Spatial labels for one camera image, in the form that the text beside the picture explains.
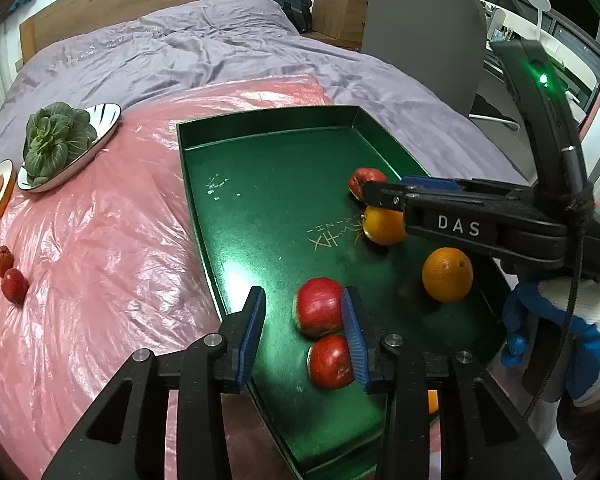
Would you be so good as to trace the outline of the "white blue gloved hand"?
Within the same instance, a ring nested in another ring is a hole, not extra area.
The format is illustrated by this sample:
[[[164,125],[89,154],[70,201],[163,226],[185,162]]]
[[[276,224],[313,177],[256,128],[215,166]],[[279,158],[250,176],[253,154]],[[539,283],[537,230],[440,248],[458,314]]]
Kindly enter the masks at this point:
[[[565,321],[570,281],[558,278],[545,282],[520,282],[505,301],[503,322],[507,342],[501,362],[519,365],[529,348],[524,322],[529,314],[557,326]],[[566,390],[576,408],[586,412],[600,410],[600,282],[579,283],[569,336],[574,347],[566,375]]]

